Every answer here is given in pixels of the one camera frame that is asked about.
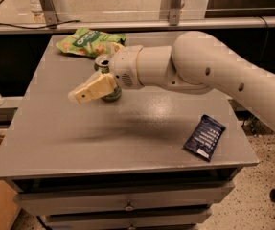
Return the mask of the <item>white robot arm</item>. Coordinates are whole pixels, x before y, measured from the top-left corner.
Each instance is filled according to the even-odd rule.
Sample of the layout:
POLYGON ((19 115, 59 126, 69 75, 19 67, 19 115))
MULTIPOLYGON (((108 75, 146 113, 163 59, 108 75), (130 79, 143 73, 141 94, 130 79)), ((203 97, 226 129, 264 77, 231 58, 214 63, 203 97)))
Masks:
POLYGON ((112 93, 116 87, 204 94, 217 89, 236 100, 275 132, 275 74, 260 68, 215 37, 189 31, 171 46, 126 46, 68 94, 81 104, 112 93))

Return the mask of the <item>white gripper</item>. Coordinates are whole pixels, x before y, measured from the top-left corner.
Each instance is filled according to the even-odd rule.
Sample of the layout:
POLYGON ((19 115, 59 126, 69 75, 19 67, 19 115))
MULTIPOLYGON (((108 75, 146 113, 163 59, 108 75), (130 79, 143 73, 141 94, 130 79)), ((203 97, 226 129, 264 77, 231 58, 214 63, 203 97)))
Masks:
POLYGON ((76 104, 96 100, 113 93, 117 84, 123 89, 141 89, 143 85, 138 79, 137 59, 142 49, 141 45, 124 47, 112 42, 111 54, 114 56, 109 61, 109 70, 114 77, 110 73, 96 71, 85 83, 70 91, 68 99, 76 104))

